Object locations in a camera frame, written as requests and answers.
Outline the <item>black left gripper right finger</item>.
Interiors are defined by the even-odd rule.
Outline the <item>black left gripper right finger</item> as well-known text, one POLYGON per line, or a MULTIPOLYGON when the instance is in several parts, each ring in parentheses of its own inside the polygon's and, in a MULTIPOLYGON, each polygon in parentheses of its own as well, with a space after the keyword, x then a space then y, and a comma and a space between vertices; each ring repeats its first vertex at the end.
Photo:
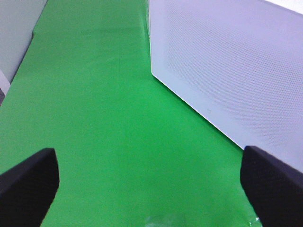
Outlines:
POLYGON ((303 225, 303 174, 256 146, 243 151, 240 182, 264 227, 303 225))

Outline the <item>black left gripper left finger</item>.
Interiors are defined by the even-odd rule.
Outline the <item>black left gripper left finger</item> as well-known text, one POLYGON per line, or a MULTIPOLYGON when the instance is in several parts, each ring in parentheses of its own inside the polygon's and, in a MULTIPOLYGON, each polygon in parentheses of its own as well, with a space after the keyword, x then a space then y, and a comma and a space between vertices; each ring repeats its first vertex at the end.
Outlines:
POLYGON ((0 225, 41 226, 59 188, 54 148, 44 148, 0 175, 0 225))

